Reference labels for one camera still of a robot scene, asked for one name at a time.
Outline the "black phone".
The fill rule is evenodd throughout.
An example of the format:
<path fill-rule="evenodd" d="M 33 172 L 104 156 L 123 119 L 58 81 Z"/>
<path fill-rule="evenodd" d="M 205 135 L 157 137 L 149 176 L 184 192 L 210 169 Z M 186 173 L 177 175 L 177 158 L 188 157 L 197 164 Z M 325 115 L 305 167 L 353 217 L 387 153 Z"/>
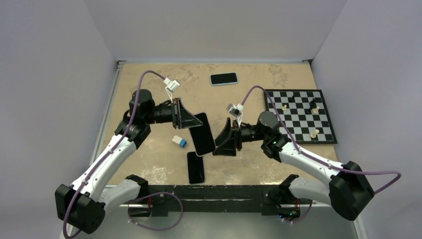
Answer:
<path fill-rule="evenodd" d="M 195 152 L 187 153 L 188 177 L 190 184 L 199 184 L 205 181 L 204 162 L 202 156 Z"/>

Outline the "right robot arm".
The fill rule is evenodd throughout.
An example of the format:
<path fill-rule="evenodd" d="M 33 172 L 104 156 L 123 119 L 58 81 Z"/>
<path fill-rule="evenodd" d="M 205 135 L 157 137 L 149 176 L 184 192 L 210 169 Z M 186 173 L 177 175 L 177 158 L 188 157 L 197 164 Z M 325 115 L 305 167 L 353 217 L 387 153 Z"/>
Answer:
<path fill-rule="evenodd" d="M 287 203 L 309 199 L 330 205 L 341 217 L 355 220 L 375 192 L 361 167 L 352 161 L 332 161 L 295 144 L 280 131 L 281 123 L 272 112 L 262 112 L 255 125 L 227 119 L 216 139 L 214 156 L 236 156 L 244 142 L 261 141 L 263 153 L 280 163 L 294 166 L 314 177 L 307 180 L 290 175 L 280 184 L 280 198 Z"/>

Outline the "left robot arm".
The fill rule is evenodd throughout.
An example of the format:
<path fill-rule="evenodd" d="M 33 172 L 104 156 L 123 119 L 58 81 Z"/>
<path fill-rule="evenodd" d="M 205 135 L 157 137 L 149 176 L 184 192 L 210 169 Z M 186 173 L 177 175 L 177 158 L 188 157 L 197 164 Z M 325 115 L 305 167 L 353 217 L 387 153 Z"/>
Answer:
<path fill-rule="evenodd" d="M 106 185 L 123 162 L 131 156 L 151 133 L 151 124 L 170 122 L 175 129 L 202 126 L 204 123 L 185 109 L 180 98 L 156 105 L 149 90 L 133 93 L 129 109 L 124 113 L 106 149 L 92 165 L 69 186 L 61 184 L 55 191 L 58 218 L 63 221 L 63 236 L 67 226 L 91 234 L 103 222 L 107 213 L 129 201 L 150 202 L 148 181 L 134 174 L 120 184 Z"/>

